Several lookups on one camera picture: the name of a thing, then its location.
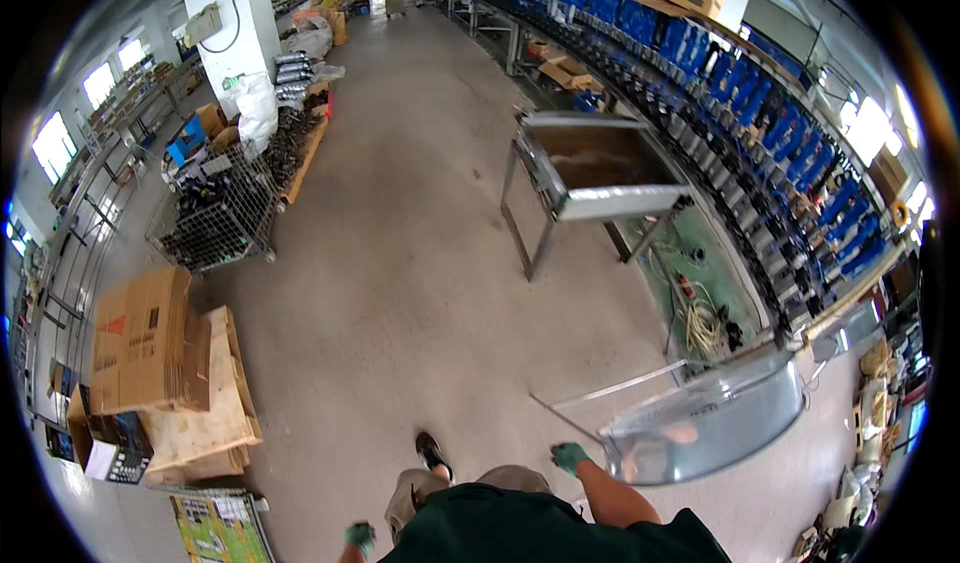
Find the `stacked cardboard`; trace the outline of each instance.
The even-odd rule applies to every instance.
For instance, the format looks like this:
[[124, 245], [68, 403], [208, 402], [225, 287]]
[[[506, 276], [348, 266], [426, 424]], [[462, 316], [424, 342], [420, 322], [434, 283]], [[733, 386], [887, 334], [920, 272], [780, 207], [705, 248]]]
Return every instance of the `stacked cardboard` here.
[[94, 415], [210, 406], [210, 322], [187, 305], [190, 273], [151, 269], [104, 294], [93, 335]]

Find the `black shoe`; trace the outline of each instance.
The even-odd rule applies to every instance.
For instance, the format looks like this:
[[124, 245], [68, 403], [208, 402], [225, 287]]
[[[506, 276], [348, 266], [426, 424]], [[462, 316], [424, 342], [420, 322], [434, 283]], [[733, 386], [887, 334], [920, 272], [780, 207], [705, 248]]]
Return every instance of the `black shoe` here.
[[446, 471], [450, 472], [450, 484], [453, 484], [453, 468], [441, 452], [440, 445], [429, 433], [422, 431], [416, 435], [416, 454], [431, 472], [438, 465], [445, 467]]

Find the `metal rod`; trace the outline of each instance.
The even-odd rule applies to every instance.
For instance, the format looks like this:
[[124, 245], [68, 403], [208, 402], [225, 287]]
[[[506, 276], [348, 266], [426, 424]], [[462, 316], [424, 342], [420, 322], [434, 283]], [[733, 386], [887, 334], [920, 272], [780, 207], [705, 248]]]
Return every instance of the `metal rod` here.
[[544, 409], [546, 409], [546, 411], [553, 413], [554, 415], [559, 417], [561, 420], [563, 420], [566, 423], [566, 425], [570, 426], [571, 428], [573, 428], [580, 434], [584, 435], [585, 437], [589, 438], [590, 440], [596, 442], [600, 446], [603, 446], [603, 440], [598, 438], [593, 432], [587, 431], [586, 429], [582, 428], [582, 426], [577, 425], [572, 419], [570, 419], [570, 417], [568, 417], [567, 415], [564, 415], [563, 413], [560, 413], [554, 407], [550, 406], [546, 402], [537, 398], [537, 395], [535, 395], [533, 392], [530, 392], [529, 394], [530, 394], [530, 398], [532, 398], [534, 401], [537, 401]]
[[63, 308], [63, 310], [66, 311], [66, 313], [70, 314], [71, 317], [74, 317], [74, 318], [76, 318], [76, 319], [83, 319], [83, 318], [84, 318], [84, 314], [83, 314], [83, 313], [79, 312], [79, 311], [78, 311], [76, 308], [74, 308], [73, 306], [67, 305], [67, 304], [66, 304], [66, 301], [65, 301], [64, 299], [62, 299], [61, 297], [57, 296], [56, 294], [53, 294], [53, 293], [47, 294], [47, 298], [50, 299], [50, 300], [52, 300], [52, 301], [53, 301], [54, 303], [56, 303], [57, 305], [60, 305], [60, 307]]
[[656, 370], [654, 370], [654, 371], [651, 371], [651, 372], [648, 373], [648, 374], [644, 374], [644, 375], [639, 376], [639, 377], [634, 377], [633, 379], [627, 379], [626, 381], [621, 381], [620, 383], [614, 384], [614, 385], [609, 386], [609, 387], [606, 387], [606, 388], [602, 388], [602, 389], [600, 389], [600, 390], [596, 390], [596, 391], [594, 391], [594, 392], [590, 392], [589, 394], [584, 394], [583, 396], [577, 397], [577, 398], [575, 398], [575, 399], [570, 399], [570, 400], [568, 400], [568, 401], [557, 402], [556, 404], [553, 404], [553, 405], [551, 406], [551, 409], [565, 409], [565, 408], [571, 407], [571, 406], [573, 406], [573, 405], [579, 405], [579, 404], [581, 404], [581, 403], [585, 403], [586, 401], [592, 401], [592, 400], [594, 400], [595, 398], [598, 398], [598, 397], [601, 397], [601, 396], [607, 396], [608, 394], [613, 394], [614, 392], [617, 392], [618, 390], [629, 389], [630, 387], [634, 387], [634, 386], [636, 386], [636, 385], [638, 385], [638, 384], [642, 384], [642, 383], [644, 383], [644, 382], [646, 382], [646, 381], [648, 381], [648, 380], [653, 380], [653, 379], [656, 378], [656, 377], [663, 376], [663, 375], [666, 374], [666, 373], [672, 372], [674, 369], [678, 369], [678, 368], [680, 368], [680, 367], [683, 367], [683, 366], [686, 365], [687, 363], [688, 363], [688, 360], [685, 359], [685, 358], [682, 358], [682, 359], [679, 360], [679, 361], [676, 361], [676, 362], [674, 362], [674, 363], [670, 363], [670, 364], [667, 365], [666, 367], [660, 367], [659, 369], [656, 369]]

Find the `hand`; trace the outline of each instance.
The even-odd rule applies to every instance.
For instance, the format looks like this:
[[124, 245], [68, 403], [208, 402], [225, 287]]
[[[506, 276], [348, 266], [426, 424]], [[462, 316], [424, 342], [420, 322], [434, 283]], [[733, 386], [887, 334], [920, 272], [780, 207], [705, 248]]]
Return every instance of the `hand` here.
[[551, 459], [553, 464], [574, 478], [577, 477], [577, 465], [580, 461], [592, 461], [587, 456], [584, 447], [576, 442], [561, 442], [552, 446], [550, 447], [550, 454], [553, 455]]
[[346, 544], [359, 547], [364, 557], [370, 557], [370, 553], [374, 550], [374, 543], [377, 542], [377, 533], [368, 522], [358, 521], [346, 529], [343, 540]]

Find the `metal cage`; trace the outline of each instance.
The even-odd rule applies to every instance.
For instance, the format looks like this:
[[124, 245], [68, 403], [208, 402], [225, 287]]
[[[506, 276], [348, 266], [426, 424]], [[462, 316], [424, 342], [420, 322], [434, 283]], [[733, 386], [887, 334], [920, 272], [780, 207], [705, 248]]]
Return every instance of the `metal cage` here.
[[234, 144], [193, 162], [171, 189], [146, 230], [147, 243], [170, 263], [201, 275], [258, 254], [271, 263], [277, 257], [270, 231], [283, 205], [269, 167], [255, 151]]

